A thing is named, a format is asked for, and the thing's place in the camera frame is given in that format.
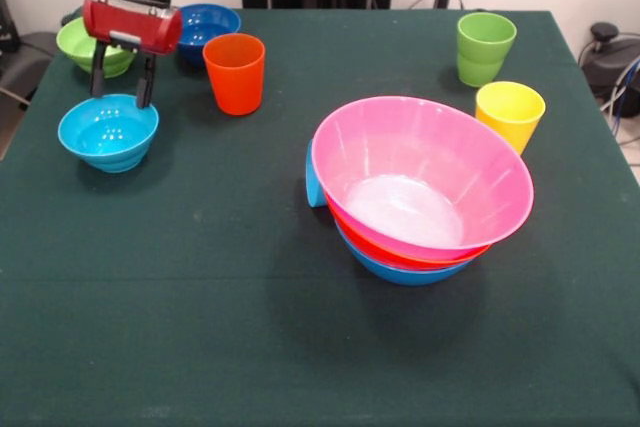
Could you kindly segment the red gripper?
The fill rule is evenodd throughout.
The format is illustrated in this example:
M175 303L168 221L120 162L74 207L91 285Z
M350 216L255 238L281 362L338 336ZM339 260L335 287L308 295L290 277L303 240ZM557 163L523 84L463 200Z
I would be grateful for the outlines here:
M82 12L87 33L100 40L93 54L90 95L103 96L103 64L108 44L137 49L148 54L138 81L136 105L139 109L148 107L155 79L155 54L166 55L176 49L182 34L181 11L126 0L84 0Z

